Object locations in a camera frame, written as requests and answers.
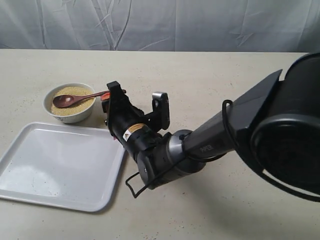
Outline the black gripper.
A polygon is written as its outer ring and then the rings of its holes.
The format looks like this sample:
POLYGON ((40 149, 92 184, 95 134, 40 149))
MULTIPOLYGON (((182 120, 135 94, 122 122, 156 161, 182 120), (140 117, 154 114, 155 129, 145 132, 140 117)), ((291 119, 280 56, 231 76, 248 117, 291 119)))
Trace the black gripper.
POLYGON ((100 99, 103 113, 107 114, 109 132, 128 152, 140 152, 157 146, 162 135, 147 126, 141 109, 134 106, 117 81, 107 84, 109 93, 100 99))

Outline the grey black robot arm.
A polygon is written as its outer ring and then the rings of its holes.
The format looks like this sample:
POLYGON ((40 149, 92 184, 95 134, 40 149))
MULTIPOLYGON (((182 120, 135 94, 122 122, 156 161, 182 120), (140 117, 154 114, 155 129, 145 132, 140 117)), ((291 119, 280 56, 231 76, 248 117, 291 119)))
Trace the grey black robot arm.
POLYGON ((101 97, 105 125, 153 190, 202 170, 234 151, 260 178, 298 198, 320 200, 320 55, 297 59, 283 80, 271 73, 195 130, 160 134, 170 125, 165 92, 152 111, 132 105, 117 81, 101 97))

